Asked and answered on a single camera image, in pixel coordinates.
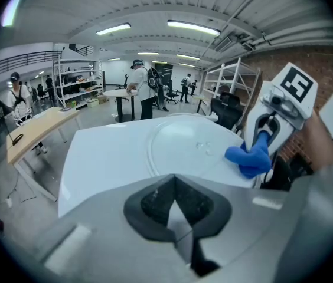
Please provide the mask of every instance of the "white shirt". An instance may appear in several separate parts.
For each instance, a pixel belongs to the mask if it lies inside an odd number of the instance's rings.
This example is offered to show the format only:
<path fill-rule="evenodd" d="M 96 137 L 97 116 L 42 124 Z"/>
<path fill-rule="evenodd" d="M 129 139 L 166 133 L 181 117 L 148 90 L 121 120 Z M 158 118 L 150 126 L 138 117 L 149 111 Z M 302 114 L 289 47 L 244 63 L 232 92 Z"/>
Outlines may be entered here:
<path fill-rule="evenodd" d="M 185 78 L 186 78 L 186 86 L 189 86 L 191 84 L 190 77 L 187 75 Z"/>
<path fill-rule="evenodd" d="M 30 93 L 27 90 L 27 87 L 25 85 L 22 85 L 22 87 L 20 86 L 19 89 L 21 89 L 21 97 L 24 100 L 26 100 L 30 96 Z M 19 97 L 19 89 L 18 89 L 18 91 L 14 91 L 14 89 L 12 88 L 11 91 L 9 91 L 8 98 L 6 100 L 6 104 L 9 107 L 12 107 L 12 108 L 14 107 L 16 98 L 14 97 L 13 93 L 15 94 L 16 97 Z M 23 118 L 26 115 L 27 108 L 28 108 L 28 106 L 24 102 L 21 102 L 15 107 L 14 114 L 16 116 L 18 116 L 19 118 Z"/>
<path fill-rule="evenodd" d="M 154 90 L 152 90 L 148 85 L 148 71 L 144 67 L 136 69 L 130 80 L 130 84 L 136 85 L 136 90 L 138 91 L 138 96 L 140 101 L 147 100 L 155 96 Z"/>

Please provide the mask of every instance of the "brick wall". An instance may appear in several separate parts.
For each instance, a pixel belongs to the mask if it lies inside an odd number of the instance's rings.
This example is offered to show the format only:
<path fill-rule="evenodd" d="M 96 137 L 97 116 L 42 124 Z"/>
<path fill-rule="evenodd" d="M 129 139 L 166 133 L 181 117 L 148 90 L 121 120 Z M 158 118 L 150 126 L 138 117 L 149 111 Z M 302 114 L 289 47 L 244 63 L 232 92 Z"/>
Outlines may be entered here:
<path fill-rule="evenodd" d="M 317 81 L 318 93 L 315 101 L 315 111 L 317 113 L 333 93 L 333 47 L 284 48 L 251 55 L 242 58 L 242 62 L 252 68 L 260 68 L 262 71 L 248 111 L 254 106 L 262 81 L 271 81 L 288 62 L 303 69 Z M 246 84 L 252 83 L 253 80 L 254 77 L 244 77 Z M 241 101 L 247 101 L 248 96 L 244 90 L 238 89 L 235 94 L 240 97 Z M 305 153 L 300 132 L 295 133 L 280 151 L 280 155 L 286 161 L 296 153 L 301 154 L 307 162 L 310 162 Z"/>

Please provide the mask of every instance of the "blue cloth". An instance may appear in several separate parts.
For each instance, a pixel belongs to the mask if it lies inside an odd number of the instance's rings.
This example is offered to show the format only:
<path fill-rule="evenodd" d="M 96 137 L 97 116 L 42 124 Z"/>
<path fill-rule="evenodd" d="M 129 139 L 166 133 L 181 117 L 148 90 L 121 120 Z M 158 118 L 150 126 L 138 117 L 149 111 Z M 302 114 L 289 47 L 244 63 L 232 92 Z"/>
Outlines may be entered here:
<path fill-rule="evenodd" d="M 257 142 L 249 152 L 244 142 L 241 147 L 229 147 L 224 156 L 231 162 L 237 163 L 241 173 L 248 179 L 267 173 L 272 168 L 272 161 L 267 150 L 268 139 L 269 135 L 266 132 L 260 132 Z"/>

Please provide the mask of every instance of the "backpack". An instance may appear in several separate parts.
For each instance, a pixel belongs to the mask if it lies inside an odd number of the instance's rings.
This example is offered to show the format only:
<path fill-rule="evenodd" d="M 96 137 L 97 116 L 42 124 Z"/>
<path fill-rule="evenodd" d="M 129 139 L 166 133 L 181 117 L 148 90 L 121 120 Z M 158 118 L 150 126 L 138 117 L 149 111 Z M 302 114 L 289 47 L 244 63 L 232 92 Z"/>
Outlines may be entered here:
<path fill-rule="evenodd" d="M 181 80 L 181 86 L 186 86 L 187 83 L 188 83 L 188 80 L 187 80 L 186 78 L 183 78 L 183 79 Z"/>
<path fill-rule="evenodd" d="M 153 90 L 156 90 L 159 87 L 162 87 L 161 77 L 160 77 L 160 75 L 159 75 L 159 73 L 157 72 L 156 69 L 151 67 L 148 70 L 147 79 L 148 79 L 147 85 L 148 85 L 149 88 L 151 88 Z"/>
<path fill-rule="evenodd" d="M 16 108 L 16 106 L 17 106 L 18 104 L 21 104 L 22 102 L 24 102 L 24 103 L 26 104 L 24 98 L 21 97 L 21 90 L 22 90 L 22 85 L 19 86 L 19 96 L 18 96 L 18 97 L 16 97 L 15 94 L 14 94 L 14 92 L 11 90 L 11 93 L 12 93 L 12 94 L 14 95 L 14 97 L 15 97 L 14 109 Z"/>

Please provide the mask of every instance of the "fluorescent light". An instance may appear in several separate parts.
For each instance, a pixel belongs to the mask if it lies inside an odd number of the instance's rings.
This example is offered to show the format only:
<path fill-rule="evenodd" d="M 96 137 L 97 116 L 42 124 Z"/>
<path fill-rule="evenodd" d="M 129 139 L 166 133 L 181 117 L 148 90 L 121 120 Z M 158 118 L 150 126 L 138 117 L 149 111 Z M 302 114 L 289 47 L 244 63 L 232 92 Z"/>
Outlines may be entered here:
<path fill-rule="evenodd" d="M 11 26 L 13 24 L 15 11 L 17 10 L 19 0 L 10 0 L 5 7 L 1 17 L 2 26 Z"/>
<path fill-rule="evenodd" d="M 194 65 L 189 65 L 189 64 L 184 64 L 184 63 L 179 63 L 179 65 L 188 66 L 188 67 L 195 67 Z"/>
<path fill-rule="evenodd" d="M 200 58 L 196 58 L 196 57 L 190 57 L 189 55 L 184 55 L 184 54 L 177 54 L 177 57 L 181 57 L 181 58 L 187 58 L 187 59 L 192 59 L 192 60 L 200 60 Z"/>
<path fill-rule="evenodd" d="M 138 52 L 140 55 L 159 55 L 158 52 Z"/>
<path fill-rule="evenodd" d="M 108 33 L 113 32 L 113 31 L 120 31 L 122 29 L 128 29 L 128 28 L 131 28 L 131 24 L 130 23 L 124 23 L 124 24 L 120 24 L 120 25 L 117 25 L 117 26 L 114 26 L 114 27 L 110 27 L 108 29 L 104 29 L 103 31 L 97 31 L 96 34 L 97 35 L 104 35 L 104 34 L 108 34 Z"/>
<path fill-rule="evenodd" d="M 168 25 L 172 26 L 172 27 L 194 29 L 196 31 L 206 32 L 207 34 L 210 34 L 210 35 L 215 35 L 216 37 L 220 35 L 220 31 L 215 28 L 198 25 L 198 24 L 193 24 L 193 23 L 188 23 L 188 22 L 168 20 Z"/>

